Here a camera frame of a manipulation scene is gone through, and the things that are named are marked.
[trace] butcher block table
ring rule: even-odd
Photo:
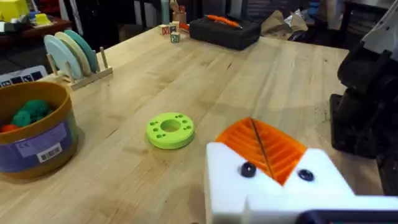
[[[347,53],[263,37],[241,52],[172,44],[157,29],[115,45],[113,77],[72,93],[77,154],[37,180],[1,177],[0,223],[205,223],[206,144],[247,116],[324,149],[357,194],[382,194],[374,161],[330,143],[328,99],[344,92],[336,72]],[[194,121],[194,140],[151,146],[147,122],[173,111]]]

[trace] orange 3d printed part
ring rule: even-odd
[[[306,147],[266,123],[244,118],[224,130],[222,142],[283,185]]]

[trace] green ring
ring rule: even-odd
[[[193,121],[181,113],[163,113],[147,125],[147,137],[159,149],[178,149],[189,144],[195,133]]]

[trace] red pom pom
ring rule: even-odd
[[[16,126],[15,124],[7,124],[4,125],[3,127],[1,127],[0,132],[8,132],[8,131],[13,131],[13,130],[17,130],[19,127]]]

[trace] label on container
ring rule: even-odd
[[[23,157],[28,157],[54,146],[56,143],[65,139],[66,136],[67,130],[65,129],[65,125],[60,123],[55,128],[36,138],[19,141],[15,143],[15,145]]]
[[[35,167],[70,149],[76,140],[73,112],[48,131],[11,144],[0,144],[0,171],[20,172]]]

